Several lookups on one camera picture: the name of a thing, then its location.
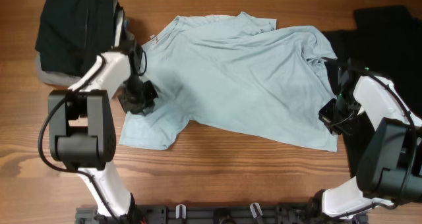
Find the light blue t-shirt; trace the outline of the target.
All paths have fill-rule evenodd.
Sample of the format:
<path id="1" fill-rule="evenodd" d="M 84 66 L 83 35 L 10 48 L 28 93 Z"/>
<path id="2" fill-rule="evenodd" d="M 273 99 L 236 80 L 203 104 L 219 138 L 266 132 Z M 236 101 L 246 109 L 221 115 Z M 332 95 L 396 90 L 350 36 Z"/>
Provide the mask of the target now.
<path id="1" fill-rule="evenodd" d="M 318 112 L 334 94 L 325 61 L 336 54 L 313 26 L 277 28 L 273 18 L 177 16 L 143 45 L 144 78 L 158 97 L 148 115 L 129 113 L 119 142 L 168 149 L 198 123 L 335 152 Z"/>

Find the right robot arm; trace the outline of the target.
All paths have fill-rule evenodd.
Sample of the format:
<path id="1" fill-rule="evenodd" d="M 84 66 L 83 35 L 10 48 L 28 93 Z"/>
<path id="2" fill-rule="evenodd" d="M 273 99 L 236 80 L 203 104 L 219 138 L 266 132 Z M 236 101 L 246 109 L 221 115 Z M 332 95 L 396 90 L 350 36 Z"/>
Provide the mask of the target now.
<path id="1" fill-rule="evenodd" d="M 421 203 L 421 117 L 385 73 L 327 62 L 336 97 L 318 113 L 345 139 L 350 180 L 321 190 L 297 214 L 309 223 L 362 223 L 375 208 Z"/>

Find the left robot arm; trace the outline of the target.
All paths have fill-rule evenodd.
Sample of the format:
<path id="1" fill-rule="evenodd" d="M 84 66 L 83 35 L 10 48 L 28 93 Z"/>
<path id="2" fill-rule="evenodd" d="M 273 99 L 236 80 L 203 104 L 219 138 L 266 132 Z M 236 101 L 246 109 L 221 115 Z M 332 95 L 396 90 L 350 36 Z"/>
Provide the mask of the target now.
<path id="1" fill-rule="evenodd" d="M 98 205 L 88 218 L 93 223 L 145 222 L 113 162 L 117 141 L 110 101 L 117 96 L 124 112 L 149 114 L 158 94 L 151 81 L 140 79 L 146 68 L 146 53 L 136 40 L 120 40 L 97 54 L 77 83 L 48 97 L 39 155 L 53 170 L 84 181 Z"/>

